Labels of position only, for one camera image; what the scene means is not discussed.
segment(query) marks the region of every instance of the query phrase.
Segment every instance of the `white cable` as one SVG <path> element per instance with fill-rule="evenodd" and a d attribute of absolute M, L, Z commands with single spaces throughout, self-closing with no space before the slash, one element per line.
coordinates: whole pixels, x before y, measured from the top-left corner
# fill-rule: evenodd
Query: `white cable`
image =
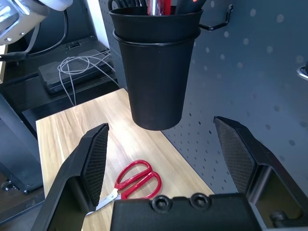
<path fill-rule="evenodd" d="M 106 65 L 108 65 L 114 72 L 115 70 L 105 61 L 106 58 L 108 58 L 111 54 L 109 53 L 110 51 L 104 51 L 104 52 L 101 52 L 101 53 L 98 53 L 98 54 L 95 54 L 95 55 L 92 55 L 92 56 L 79 56 L 79 57 L 67 57 L 66 59 L 64 59 L 61 64 L 58 66 L 58 71 L 59 71 L 59 78 L 60 78 L 60 82 L 61 82 L 61 85 L 65 91 L 65 93 L 67 94 L 71 104 L 73 106 L 76 106 L 76 94 L 75 94 L 75 88 L 74 88 L 74 83 L 73 83 L 73 80 L 72 80 L 72 75 L 79 75 L 79 74 L 82 74 L 84 72 L 86 72 L 87 70 L 95 67 L 97 68 L 98 70 L 100 70 L 102 73 L 104 73 L 108 78 L 110 78 L 116 85 L 118 85 L 118 83 L 113 79 L 111 78 L 107 73 L 105 73 L 103 70 L 101 70 L 97 65 L 100 63 L 100 62 L 103 62 L 105 63 Z M 97 55 L 100 55 L 100 54 L 105 54 L 105 56 L 100 59 L 100 58 L 97 58 L 95 56 Z M 95 59 L 95 60 L 98 60 L 98 62 L 95 62 L 95 63 L 92 63 L 90 62 L 89 59 Z M 83 70 L 70 70 L 69 69 L 69 63 L 71 61 L 74 61 L 74 60 L 82 60 L 82 61 L 85 61 L 87 62 L 87 67 Z M 69 78 L 70 78 L 70 81 L 71 81 L 71 84 L 72 84 L 72 89 L 73 89 L 73 96 L 74 96 L 74 103 L 72 101 L 72 98 L 70 97 L 70 95 L 68 94 L 64 84 L 63 84 L 63 81 L 62 81 L 62 77 L 61 77 L 61 73 L 64 73 L 64 74 L 68 74 L 69 75 Z"/>

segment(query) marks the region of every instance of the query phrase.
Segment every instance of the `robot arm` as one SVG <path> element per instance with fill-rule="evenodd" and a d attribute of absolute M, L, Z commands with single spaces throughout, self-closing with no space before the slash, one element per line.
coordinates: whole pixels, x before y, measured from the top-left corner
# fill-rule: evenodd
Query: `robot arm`
<path fill-rule="evenodd" d="M 64 11 L 73 0 L 0 0 L 0 45 L 21 39 L 50 12 Z"/>

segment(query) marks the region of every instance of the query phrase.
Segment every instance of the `black cable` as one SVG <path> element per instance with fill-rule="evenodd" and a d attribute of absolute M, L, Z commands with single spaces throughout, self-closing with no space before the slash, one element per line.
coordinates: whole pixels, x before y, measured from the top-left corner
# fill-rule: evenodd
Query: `black cable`
<path fill-rule="evenodd" d="M 45 49 L 45 50 L 42 50 L 42 51 L 39 51 L 39 52 L 35 52 L 35 53 L 31 53 L 31 54 L 27 54 L 27 58 L 32 58 L 32 57 L 36 57 L 36 56 L 39 56 L 39 55 L 42 55 L 42 54 L 46 54 L 54 49 L 56 49 L 57 47 L 59 47 L 61 45 L 61 43 L 66 40 L 67 38 L 67 32 L 68 32 L 68 15 L 67 15 L 67 11 L 64 10 L 63 11 L 63 14 L 64 14 L 64 34 L 63 34 L 63 37 L 62 39 L 57 42 L 56 44 L 54 44 L 53 46 Z"/>
<path fill-rule="evenodd" d="M 0 61 L 1 62 L 13 62 L 13 61 L 19 61 L 19 60 L 26 59 L 28 52 L 31 51 L 31 49 L 34 46 L 35 41 L 37 40 L 39 28 L 40 28 L 40 24 L 35 26 L 31 40 L 29 42 L 29 46 L 25 51 L 17 51 L 17 52 L 10 52 L 7 54 L 2 54 L 0 55 Z"/>
<path fill-rule="evenodd" d="M 32 35 L 32 38 L 31 38 L 31 41 L 30 41 L 30 44 L 29 44 L 29 47 L 27 48 L 27 50 L 20 51 L 20 52 L 10 52 L 10 53 L 7 53 L 7 54 L 0 55 L 0 62 L 17 62 L 17 61 L 20 61 L 20 60 L 24 60 L 26 58 L 32 58 L 32 57 L 36 57 L 36 56 L 39 56 L 39 55 L 42 55 L 42 54 L 46 54 L 47 52 L 50 52 L 50 51 L 56 49 L 57 47 L 59 47 L 61 45 L 61 43 L 64 40 L 66 40 L 67 32 L 68 32 L 67 11 L 64 10 L 63 14 L 64 14 L 64 34 L 63 34 L 62 39 L 59 42 L 57 42 L 56 44 L 54 44 L 53 46 L 51 46 L 51 47 L 49 47 L 45 50 L 29 54 L 28 52 L 32 49 L 34 42 L 37 38 L 38 32 L 39 32 L 39 25 L 37 25 L 34 29 L 34 32 L 33 32 L 33 35 Z"/>

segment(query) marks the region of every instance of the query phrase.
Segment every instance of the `metal bracket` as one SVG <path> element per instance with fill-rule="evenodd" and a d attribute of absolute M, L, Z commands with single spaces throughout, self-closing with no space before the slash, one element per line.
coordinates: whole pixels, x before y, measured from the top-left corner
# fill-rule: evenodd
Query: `metal bracket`
<path fill-rule="evenodd" d="M 226 25 L 228 25 L 229 21 L 230 21 L 230 16 L 231 16 L 231 11 L 233 10 L 233 5 L 230 5 L 227 9 L 226 12 L 226 16 L 225 16 L 225 21 L 221 24 L 218 24 L 216 26 L 205 26 L 203 24 L 199 24 L 199 27 L 208 31 L 213 31 L 213 30 L 217 30 L 219 28 L 222 28 Z"/>
<path fill-rule="evenodd" d="M 308 62 L 305 66 L 299 67 L 296 72 L 299 77 L 308 80 Z"/>

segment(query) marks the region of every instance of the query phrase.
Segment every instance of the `red scissors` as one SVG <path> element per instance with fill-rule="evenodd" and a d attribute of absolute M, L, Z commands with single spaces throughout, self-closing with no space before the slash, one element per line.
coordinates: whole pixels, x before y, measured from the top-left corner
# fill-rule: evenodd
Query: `red scissors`
<path fill-rule="evenodd" d="M 137 175 L 127 179 L 124 182 L 121 182 L 122 178 L 124 177 L 124 175 L 134 166 L 136 165 L 145 165 L 147 167 L 146 170 L 138 173 Z M 127 165 L 122 172 L 120 173 L 120 175 L 117 177 L 116 181 L 115 181 L 115 188 L 112 190 L 112 192 L 106 196 L 104 199 L 102 199 L 98 206 L 96 207 L 96 210 L 99 210 L 101 208 L 103 208 L 105 205 L 109 204 L 110 202 L 114 201 L 114 200 L 127 200 L 128 196 L 131 195 L 134 191 L 136 191 L 138 188 L 140 188 L 142 185 L 144 185 L 146 182 L 148 182 L 151 178 L 156 178 L 157 179 L 157 187 L 156 189 L 150 193 L 147 196 L 144 197 L 140 197 L 139 199 L 149 199 L 154 197 L 155 195 L 158 194 L 159 190 L 162 187 L 162 180 L 160 178 L 160 176 L 158 175 L 157 172 L 154 172 L 152 169 L 152 166 L 146 162 L 145 160 L 135 160 L 133 162 L 131 162 L 129 165 Z M 119 194 L 119 190 L 123 190 L 126 187 L 128 187 L 129 185 L 131 185 L 132 183 L 136 182 L 136 184 L 132 185 L 131 187 L 129 187 L 128 189 L 126 189 L 125 191 L 123 191 L 121 194 Z"/>

